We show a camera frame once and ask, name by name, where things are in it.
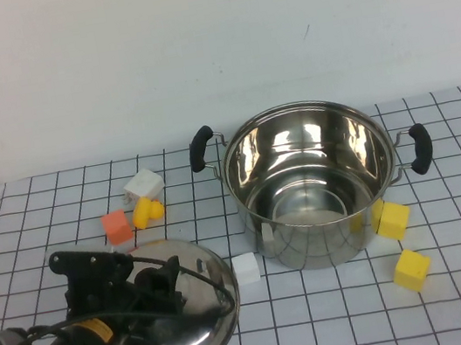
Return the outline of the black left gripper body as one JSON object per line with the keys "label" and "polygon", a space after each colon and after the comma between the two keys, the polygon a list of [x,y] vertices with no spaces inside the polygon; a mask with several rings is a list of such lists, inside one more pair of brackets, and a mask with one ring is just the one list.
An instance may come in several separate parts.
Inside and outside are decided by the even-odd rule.
{"label": "black left gripper body", "polygon": [[128,263],[67,275],[65,300],[71,326],[97,319],[111,330],[135,327],[141,310],[138,290],[128,281],[133,270],[134,264]]}

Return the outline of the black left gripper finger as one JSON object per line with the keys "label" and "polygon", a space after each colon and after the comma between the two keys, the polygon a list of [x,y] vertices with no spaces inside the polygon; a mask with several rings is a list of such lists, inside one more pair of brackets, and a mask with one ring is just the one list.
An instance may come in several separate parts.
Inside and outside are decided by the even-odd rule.
{"label": "black left gripper finger", "polygon": [[179,272],[179,258],[174,255],[159,268],[149,267],[140,271],[142,287],[151,293],[160,295],[174,293]]}
{"label": "black left gripper finger", "polygon": [[142,298],[140,310],[144,312],[154,312],[159,314],[182,314],[186,300],[181,292],[167,294],[157,294]]}

